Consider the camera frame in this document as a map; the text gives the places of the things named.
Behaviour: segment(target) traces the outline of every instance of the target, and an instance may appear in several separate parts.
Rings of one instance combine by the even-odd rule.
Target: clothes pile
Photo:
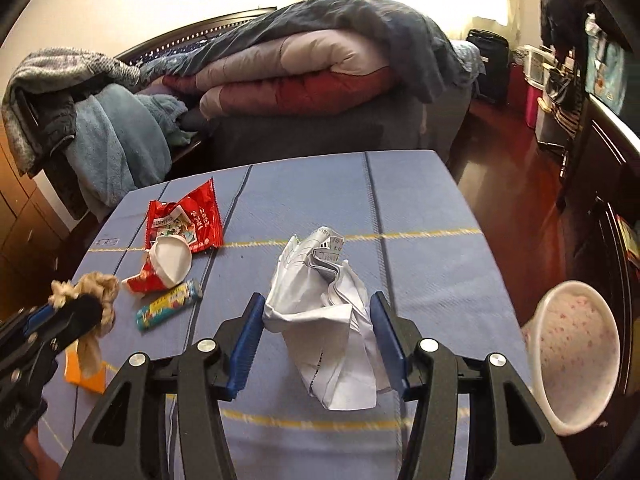
[[[193,135],[178,126],[186,103],[199,99],[205,121],[332,115],[397,83],[432,103],[476,75],[411,7],[304,0],[139,67],[72,48],[35,52],[12,75],[2,118],[21,174],[44,170],[72,216],[88,208],[103,218],[130,190],[164,179],[170,147]]]

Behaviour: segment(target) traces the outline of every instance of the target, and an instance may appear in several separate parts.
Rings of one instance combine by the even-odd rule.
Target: table
[[[433,152],[313,156],[232,168],[173,180],[128,194],[89,248],[75,279],[91,270],[120,278],[142,262],[149,200],[174,202],[213,177],[225,245],[194,255],[199,307],[140,334],[144,303],[126,291],[116,324],[101,341],[108,380],[134,352],[152,359],[178,354],[238,316],[255,291],[267,295],[277,257],[292,234],[321,225],[345,235],[344,257],[367,286],[382,290],[400,316],[453,352],[506,355],[530,383],[524,343],[507,291],[474,216]],[[49,409],[40,438],[62,462],[97,396],[65,383],[62,366],[46,386]],[[175,397],[167,399],[170,469],[183,478]],[[415,403],[395,392],[370,410],[330,412],[309,397],[282,336],[264,332],[246,389],[221,402],[239,479],[391,479],[399,471]],[[452,478],[463,478],[468,401],[460,398]]]

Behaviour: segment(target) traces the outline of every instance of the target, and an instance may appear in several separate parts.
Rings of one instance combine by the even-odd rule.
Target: paper
[[[278,258],[264,325],[282,332],[309,395],[329,410],[363,410],[389,387],[369,317],[364,283],[347,260],[344,238],[327,227],[294,235]]]

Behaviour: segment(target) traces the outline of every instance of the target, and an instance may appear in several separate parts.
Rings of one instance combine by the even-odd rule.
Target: orange object
[[[67,383],[76,384],[83,388],[103,394],[106,388],[106,368],[104,363],[100,368],[100,371],[89,378],[82,377],[80,373],[80,365],[78,363],[78,342],[71,344],[65,350],[66,364],[65,364],[65,381]]]

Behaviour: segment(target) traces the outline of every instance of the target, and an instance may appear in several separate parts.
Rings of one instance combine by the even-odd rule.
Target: silver screw
[[[425,352],[435,352],[440,345],[435,339],[423,339],[420,341],[420,348]]]
[[[213,339],[203,339],[198,341],[198,350],[201,352],[211,352],[216,349],[216,342]]]
[[[146,357],[144,354],[133,354],[129,358],[129,364],[131,366],[140,366],[143,365],[146,361]]]
[[[507,364],[507,358],[502,354],[491,354],[489,356],[489,362],[493,366],[504,366]]]

